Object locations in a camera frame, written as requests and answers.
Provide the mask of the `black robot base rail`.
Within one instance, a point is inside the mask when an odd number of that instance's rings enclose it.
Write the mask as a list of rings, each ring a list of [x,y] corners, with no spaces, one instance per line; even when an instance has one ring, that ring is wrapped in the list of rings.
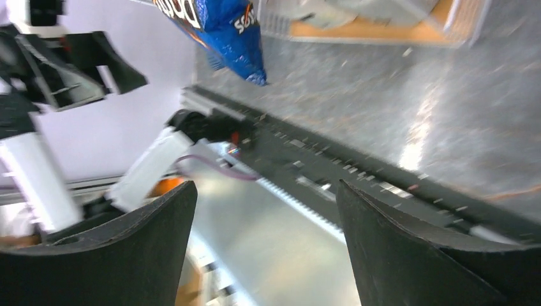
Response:
[[[234,158],[275,191],[340,226],[332,197],[339,180],[382,203],[441,228],[503,243],[537,244],[540,225],[507,209],[443,187],[369,154],[294,126],[198,86],[184,90],[188,106],[221,120],[241,120],[249,131]]]

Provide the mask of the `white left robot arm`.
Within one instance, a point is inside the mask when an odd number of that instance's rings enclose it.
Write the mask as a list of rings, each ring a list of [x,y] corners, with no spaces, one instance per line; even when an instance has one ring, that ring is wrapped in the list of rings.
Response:
[[[167,170],[193,146],[181,129],[180,114],[168,121],[136,163],[100,199],[76,204],[51,151],[31,117],[41,104],[63,111],[104,100],[109,94],[98,68],[106,66],[119,94],[145,86],[147,79],[128,64],[102,31],[68,34],[63,27],[23,31],[1,27],[1,160],[48,233],[75,229],[103,215],[140,208]],[[12,85],[20,80],[25,89]]]

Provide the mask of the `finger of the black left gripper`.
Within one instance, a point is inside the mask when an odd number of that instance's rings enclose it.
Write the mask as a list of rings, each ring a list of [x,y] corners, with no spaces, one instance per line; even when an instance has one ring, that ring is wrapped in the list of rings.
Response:
[[[116,52],[103,31],[67,34],[63,38],[63,47],[70,62],[100,85],[104,82],[97,67],[106,66],[119,94],[147,85],[146,77]]]

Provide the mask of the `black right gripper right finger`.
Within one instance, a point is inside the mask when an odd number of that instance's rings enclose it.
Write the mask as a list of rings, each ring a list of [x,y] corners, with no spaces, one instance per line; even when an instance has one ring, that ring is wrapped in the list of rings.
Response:
[[[539,305],[540,246],[441,228],[340,181],[337,208],[363,305]]]

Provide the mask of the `blue Doritos chip bag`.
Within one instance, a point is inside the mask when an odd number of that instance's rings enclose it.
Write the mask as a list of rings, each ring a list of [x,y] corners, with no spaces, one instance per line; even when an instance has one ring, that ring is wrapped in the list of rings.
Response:
[[[251,1],[156,0],[152,4],[202,47],[210,69],[227,68],[252,84],[268,84],[260,24]]]

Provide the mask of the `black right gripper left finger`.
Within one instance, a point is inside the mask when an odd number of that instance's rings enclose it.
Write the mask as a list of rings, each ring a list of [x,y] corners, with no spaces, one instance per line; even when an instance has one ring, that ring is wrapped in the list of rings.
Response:
[[[53,244],[1,252],[2,305],[173,305],[198,191],[152,203]]]

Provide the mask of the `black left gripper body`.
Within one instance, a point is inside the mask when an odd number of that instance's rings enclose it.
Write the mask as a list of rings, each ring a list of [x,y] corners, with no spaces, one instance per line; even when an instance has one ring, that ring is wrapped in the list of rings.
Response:
[[[106,87],[96,68],[88,75],[73,64],[64,37],[22,34],[14,25],[1,27],[1,79],[33,103],[57,111],[105,99]]]

